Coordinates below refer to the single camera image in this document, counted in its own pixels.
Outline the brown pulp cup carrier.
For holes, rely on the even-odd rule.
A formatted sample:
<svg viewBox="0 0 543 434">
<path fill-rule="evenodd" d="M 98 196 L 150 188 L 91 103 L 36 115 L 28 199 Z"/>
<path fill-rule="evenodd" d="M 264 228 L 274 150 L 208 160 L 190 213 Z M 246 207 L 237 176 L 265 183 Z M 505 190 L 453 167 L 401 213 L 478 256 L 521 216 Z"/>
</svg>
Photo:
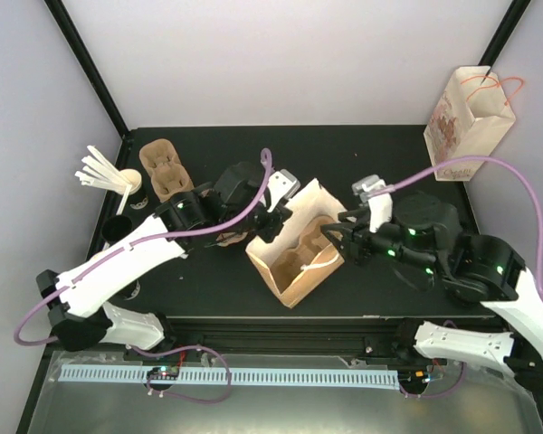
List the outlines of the brown pulp cup carrier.
<svg viewBox="0 0 543 434">
<path fill-rule="evenodd" d="M 214 241 L 207 243 L 205 247 L 206 248 L 227 247 L 229 245 L 243 241 L 247 235 L 248 235 L 247 232 L 223 233 L 223 234 L 220 234 Z"/>
<path fill-rule="evenodd" d="M 295 247 L 286 249 L 271 265 L 271 273 L 277 289 L 284 292 L 295 280 L 307 270 L 317 270 L 334 264 L 339 254 L 335 252 L 328 260 L 314 263 L 317 256 L 327 247 L 333 245 L 321 233 L 325 224 L 335 221 L 327 216 L 320 215 L 310 221 L 302 230 Z"/>
</svg>

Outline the brown paper bag white handles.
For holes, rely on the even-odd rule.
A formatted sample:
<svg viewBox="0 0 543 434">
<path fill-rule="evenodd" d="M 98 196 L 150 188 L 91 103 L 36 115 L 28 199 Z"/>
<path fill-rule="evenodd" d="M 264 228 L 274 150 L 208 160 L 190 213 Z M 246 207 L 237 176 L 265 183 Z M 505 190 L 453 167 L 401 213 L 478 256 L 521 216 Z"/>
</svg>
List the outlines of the brown paper bag white handles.
<svg viewBox="0 0 543 434">
<path fill-rule="evenodd" d="M 287 208 L 292 216 L 274 241 L 256 237 L 245 253 L 272 294 L 293 308 L 344 263 L 320 227 L 334 223 L 345 207 L 314 178 Z"/>
</svg>

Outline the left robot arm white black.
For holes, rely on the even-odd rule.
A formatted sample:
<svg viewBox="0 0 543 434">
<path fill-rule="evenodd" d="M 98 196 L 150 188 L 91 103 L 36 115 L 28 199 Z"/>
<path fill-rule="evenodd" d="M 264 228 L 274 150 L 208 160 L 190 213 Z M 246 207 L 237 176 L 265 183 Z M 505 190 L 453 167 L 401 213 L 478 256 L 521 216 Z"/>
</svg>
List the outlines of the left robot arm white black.
<svg viewBox="0 0 543 434">
<path fill-rule="evenodd" d="M 42 272 L 36 282 L 53 338 L 69 352 L 110 343 L 137 347 L 157 361 L 169 359 L 176 338 L 165 316 L 116 307 L 110 299 L 155 267 L 185 258 L 195 244 L 213 246 L 244 233 L 272 242 L 292 215 L 287 201 L 299 187 L 285 169 L 241 162 L 214 183 L 175 193 L 99 257 L 63 273 Z"/>
</svg>

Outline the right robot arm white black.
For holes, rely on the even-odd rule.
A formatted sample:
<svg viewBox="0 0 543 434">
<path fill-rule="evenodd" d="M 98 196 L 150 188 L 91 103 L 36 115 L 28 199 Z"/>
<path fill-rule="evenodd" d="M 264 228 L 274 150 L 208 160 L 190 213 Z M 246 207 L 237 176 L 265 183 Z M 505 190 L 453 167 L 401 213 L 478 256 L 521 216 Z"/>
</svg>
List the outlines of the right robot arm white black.
<svg viewBox="0 0 543 434">
<path fill-rule="evenodd" d="M 343 260 L 361 264 L 381 256 L 412 266 L 429 285 L 489 309 L 510 326 L 483 333 L 407 318 L 393 342 L 395 358 L 477 364 L 543 395 L 543 297 L 525 260 L 506 241 L 466 232 L 457 209 L 429 194 L 402 199 L 372 230 L 375 217 L 370 204 L 340 213 L 320 230 Z"/>
</svg>

